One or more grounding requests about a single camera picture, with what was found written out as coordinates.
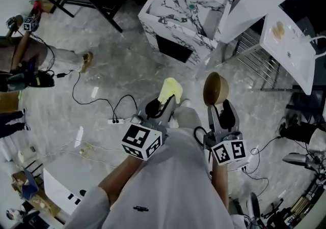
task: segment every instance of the yellow sponge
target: yellow sponge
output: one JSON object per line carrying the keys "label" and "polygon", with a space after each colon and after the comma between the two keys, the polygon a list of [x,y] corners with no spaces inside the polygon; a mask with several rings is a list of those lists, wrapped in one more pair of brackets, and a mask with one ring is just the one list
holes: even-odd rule
{"label": "yellow sponge", "polygon": [[158,100],[161,103],[161,105],[166,104],[167,100],[174,95],[176,103],[180,103],[181,95],[182,95],[183,89],[174,78],[167,78],[164,80],[163,87],[161,90],[161,93],[159,94]]}

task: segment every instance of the marble sink cabinet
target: marble sink cabinet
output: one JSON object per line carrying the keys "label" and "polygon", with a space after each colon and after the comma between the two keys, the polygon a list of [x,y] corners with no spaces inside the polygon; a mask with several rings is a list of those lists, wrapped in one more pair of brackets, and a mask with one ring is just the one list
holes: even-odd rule
{"label": "marble sink cabinet", "polygon": [[154,50],[157,35],[180,44],[193,51],[185,63],[194,68],[217,47],[232,1],[147,0],[138,17]]}

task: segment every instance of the floor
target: floor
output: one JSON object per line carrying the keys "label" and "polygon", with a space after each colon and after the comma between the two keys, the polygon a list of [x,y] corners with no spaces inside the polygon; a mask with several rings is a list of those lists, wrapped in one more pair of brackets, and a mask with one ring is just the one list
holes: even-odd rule
{"label": "floor", "polygon": [[[44,14],[36,34],[56,48],[74,50],[79,54],[85,51],[94,53],[91,68],[82,74],[75,88],[78,101],[93,100],[93,88],[99,87],[96,98],[108,98],[113,105],[126,94],[132,94],[139,103],[153,92],[159,92],[165,78],[174,77],[183,86],[184,97],[191,99],[203,127],[208,130],[202,89],[207,75],[217,71],[229,83],[228,98],[239,115],[240,130],[248,149],[257,145],[261,149],[277,136],[276,130],[290,94],[249,90],[257,76],[238,60],[219,65],[223,47],[218,47],[197,70],[190,71],[169,57],[152,51],[137,17],[141,7],[134,2],[127,2],[115,17],[123,29],[122,34],[96,10],[77,6],[67,6],[67,9],[76,13],[75,18],[70,18],[60,10],[56,10],[53,15]],[[55,79],[54,88],[28,88],[23,91],[21,107],[28,108],[26,120],[32,130],[12,136],[19,149],[35,145],[39,158],[55,153],[42,158],[44,163],[49,163],[60,154],[67,154],[60,153],[60,150],[78,152],[79,148],[73,147],[73,140],[80,126],[84,128],[83,140],[106,149],[121,149],[119,141],[124,126],[107,124],[108,119],[112,118],[109,105],[104,101],[91,105],[78,105],[73,101],[72,88],[77,78],[78,74],[72,72],[65,78]],[[283,71],[280,85],[291,86],[292,83],[292,78]],[[133,102],[126,98],[116,113],[118,117],[126,119],[134,111]],[[310,183],[311,171],[282,161],[290,152],[304,153],[304,150],[293,141],[279,139],[261,153],[260,165],[254,177],[269,178],[269,186],[259,197],[261,211],[281,194],[284,198],[281,207],[291,206]],[[96,148],[88,157],[117,166],[125,156],[121,151]],[[250,157],[250,168],[254,169],[257,162],[258,156]],[[104,168],[102,163],[93,163]],[[240,199],[244,209],[250,192],[259,194],[265,186],[266,180],[252,180],[241,171],[229,173],[229,193]]]}

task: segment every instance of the metal rack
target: metal rack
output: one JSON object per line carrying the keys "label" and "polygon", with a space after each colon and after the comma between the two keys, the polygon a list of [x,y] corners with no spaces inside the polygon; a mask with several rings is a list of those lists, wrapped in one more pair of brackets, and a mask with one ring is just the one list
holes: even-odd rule
{"label": "metal rack", "polygon": [[260,46],[259,40],[253,35],[244,32],[238,39],[232,56],[222,64],[235,58],[263,79],[261,91],[288,90],[275,88],[281,65]]}

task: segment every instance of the beige pants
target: beige pants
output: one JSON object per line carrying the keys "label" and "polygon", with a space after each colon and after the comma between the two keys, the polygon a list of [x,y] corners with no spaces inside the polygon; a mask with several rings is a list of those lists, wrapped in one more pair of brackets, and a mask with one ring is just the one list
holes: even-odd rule
{"label": "beige pants", "polygon": [[[55,54],[55,62],[51,70],[58,73],[68,73],[70,70],[81,70],[84,59],[82,55],[77,55],[73,51],[68,51],[64,49],[56,49],[50,46]],[[45,71],[53,58],[51,50],[47,49],[47,55],[45,61],[39,67],[40,70]]]}
{"label": "beige pants", "polygon": [[197,112],[193,108],[178,107],[174,111],[173,117],[177,120],[179,128],[195,129],[202,125]]}

